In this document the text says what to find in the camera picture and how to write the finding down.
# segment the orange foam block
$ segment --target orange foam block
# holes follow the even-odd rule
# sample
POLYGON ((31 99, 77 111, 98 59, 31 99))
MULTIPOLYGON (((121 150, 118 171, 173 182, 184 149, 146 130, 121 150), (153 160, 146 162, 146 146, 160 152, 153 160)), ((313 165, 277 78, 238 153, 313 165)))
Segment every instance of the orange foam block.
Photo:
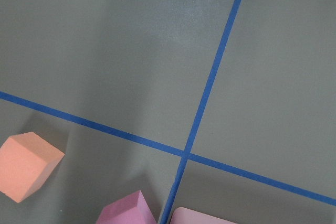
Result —
POLYGON ((235 224, 184 207, 176 208, 170 224, 235 224))
POLYGON ((0 191, 21 202, 43 185, 63 156, 34 132, 10 136, 0 148, 0 191))

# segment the blue tape line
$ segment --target blue tape line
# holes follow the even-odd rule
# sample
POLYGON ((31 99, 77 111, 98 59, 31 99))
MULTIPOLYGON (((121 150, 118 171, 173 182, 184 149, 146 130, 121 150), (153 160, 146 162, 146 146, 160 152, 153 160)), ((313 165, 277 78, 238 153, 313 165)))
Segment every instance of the blue tape line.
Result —
POLYGON ((91 128, 97 131, 101 131, 101 132, 104 132, 104 133, 107 133, 113 136, 121 137, 129 141, 133 141, 133 142, 136 142, 142 145, 146 145, 148 147, 161 150, 161 151, 164 151, 164 152, 176 155, 176 156, 183 156, 184 154, 184 152, 180 149, 177 149, 177 148, 165 145, 165 144, 161 144, 153 140, 150 140, 150 139, 147 139, 141 136, 137 136, 137 135, 125 132, 125 131, 121 131, 121 130, 118 130, 118 129, 115 129, 115 128, 112 128, 112 127, 109 127, 109 126, 106 126, 100 123, 96 123, 96 122, 93 122, 93 121, 90 121, 84 118, 80 118, 78 116, 71 115, 69 113, 50 108, 50 107, 38 104, 36 102, 31 102, 26 99, 16 97, 11 94, 7 94, 5 92, 0 91, 0 99, 6 100, 12 103, 16 103, 24 107, 27 107, 27 108, 30 108, 36 111, 40 111, 40 112, 43 112, 49 115, 53 115, 58 118, 62 118, 69 122, 77 123, 77 124, 83 125, 85 127, 88 127, 88 128, 91 128))
POLYGON ((276 187, 282 190, 286 190, 294 194, 298 194, 301 196, 305 196, 307 198, 311 198, 311 199, 318 200, 326 204, 336 206, 336 199, 333 199, 333 198, 330 198, 330 197, 327 197, 321 194, 317 194, 312 191, 308 191, 308 190, 305 190, 305 189, 302 189, 296 186, 292 186, 292 185, 289 185, 289 184, 286 184, 286 183, 283 183, 283 182, 280 182, 280 181, 277 181, 277 180, 274 180, 268 177, 264 177, 264 176, 261 176, 255 173, 251 173, 251 172, 248 172, 243 169, 239 169, 234 166, 226 165, 224 163, 217 162, 217 161, 211 160, 206 157, 201 157, 195 154, 190 154, 189 159, 192 161, 207 165, 207 166, 211 166, 213 168, 224 170, 226 172, 269 185, 269 186, 273 186, 273 187, 276 187))
POLYGON ((238 12, 238 9, 239 9, 239 6, 240 6, 241 2, 242 2, 242 0, 234 0, 234 2, 233 2, 233 5, 232 5, 232 8, 231 8, 227 23, 225 25, 225 29, 224 29, 222 38, 221 38, 219 46, 218 46, 216 57, 214 59, 213 65, 211 67, 210 74, 209 74, 209 77, 207 79, 207 82, 206 82, 206 85, 205 85, 205 88, 204 88, 204 91, 203 91, 203 95, 202 95, 201 101, 199 102, 199 106, 198 106, 198 109, 197 109, 197 112, 196 112, 196 116, 195 116, 192 128, 190 130, 188 140, 187 140, 186 145, 185 145, 185 149, 184 149, 185 155, 182 156, 180 164, 178 166, 175 181, 174 181, 174 184, 173 184, 173 186, 170 190, 166 205, 164 207, 160 224, 166 224, 168 222, 169 215, 170 215, 170 212, 172 210, 172 207, 173 207, 173 204, 174 204, 174 201, 175 201, 175 197, 176 197, 178 188, 179 188, 180 183, 181 183, 183 173, 185 171, 187 160, 189 158, 191 149, 192 149, 193 144, 195 142, 197 131, 198 131, 198 128, 200 126, 200 123, 201 123, 201 120, 202 120, 202 117, 203 117, 203 114, 204 114, 204 110, 205 110, 206 104, 208 102, 208 98, 210 96, 211 89, 213 87, 213 84, 214 84, 214 81, 215 81, 215 78, 216 78, 216 75, 217 75, 217 72, 218 72, 218 69, 219 69, 219 65, 220 65, 220 62, 222 60, 224 50, 225 50, 226 44, 228 42, 230 32, 231 32, 233 23, 235 21, 235 18, 237 16, 237 12, 238 12))

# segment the gray surface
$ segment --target gray surface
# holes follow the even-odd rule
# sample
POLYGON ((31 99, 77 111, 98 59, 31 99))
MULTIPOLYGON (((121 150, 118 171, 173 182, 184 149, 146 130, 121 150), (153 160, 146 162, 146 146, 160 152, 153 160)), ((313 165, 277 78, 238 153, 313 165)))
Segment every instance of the gray surface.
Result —
POLYGON ((0 90, 184 148, 232 3, 0 0, 0 90))
POLYGON ((238 224, 333 224, 335 207, 188 161, 174 209, 238 224))
POLYGON ((180 159, 143 145, 0 101, 0 145, 34 131, 66 152, 43 187, 20 204, 0 194, 1 224, 95 223, 107 204, 136 190, 158 220, 180 159))
MULTIPOLYGON (((0 90, 184 148, 233 0, 0 0, 0 90)), ((243 0, 193 152, 336 197, 335 0, 243 0)), ((94 223, 142 189, 160 218, 179 158, 0 100, 0 144, 66 156, 0 223, 94 223)), ((175 207, 239 224, 336 224, 335 207, 188 162, 175 207)))
POLYGON ((192 152, 335 198, 335 19, 335 0, 243 0, 192 152))

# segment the block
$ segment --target block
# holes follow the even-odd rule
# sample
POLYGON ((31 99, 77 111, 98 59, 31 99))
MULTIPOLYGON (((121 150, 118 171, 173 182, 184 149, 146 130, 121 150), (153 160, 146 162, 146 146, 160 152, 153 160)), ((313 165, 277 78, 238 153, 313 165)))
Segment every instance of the block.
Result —
POLYGON ((184 207, 176 208, 170 224, 235 224, 184 207))
POLYGON ((156 224, 141 191, 103 208, 96 224, 156 224))
POLYGON ((43 185, 63 156, 34 132, 10 136, 0 148, 0 191, 21 202, 43 185))

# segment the foam cube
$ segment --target foam cube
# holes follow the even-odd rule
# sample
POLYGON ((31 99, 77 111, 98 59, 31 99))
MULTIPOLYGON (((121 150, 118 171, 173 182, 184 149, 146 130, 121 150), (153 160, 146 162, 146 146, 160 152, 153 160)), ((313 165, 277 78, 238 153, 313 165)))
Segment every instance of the foam cube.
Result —
POLYGON ((170 224, 235 224, 184 207, 176 208, 170 224))
POLYGON ((141 191, 103 208, 96 224, 156 224, 141 191))
POLYGON ((43 185, 63 156, 34 132, 10 136, 0 148, 0 191, 21 202, 43 185))

